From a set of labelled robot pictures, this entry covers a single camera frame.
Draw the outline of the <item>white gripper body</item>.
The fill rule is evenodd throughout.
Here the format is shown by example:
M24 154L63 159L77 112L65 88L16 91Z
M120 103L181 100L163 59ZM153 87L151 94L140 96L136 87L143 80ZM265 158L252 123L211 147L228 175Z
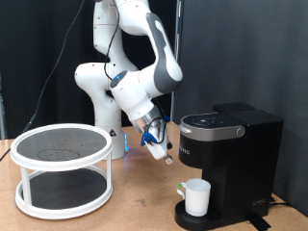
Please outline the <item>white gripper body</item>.
M167 154L167 125L150 127L144 133L144 143L156 160L164 159Z

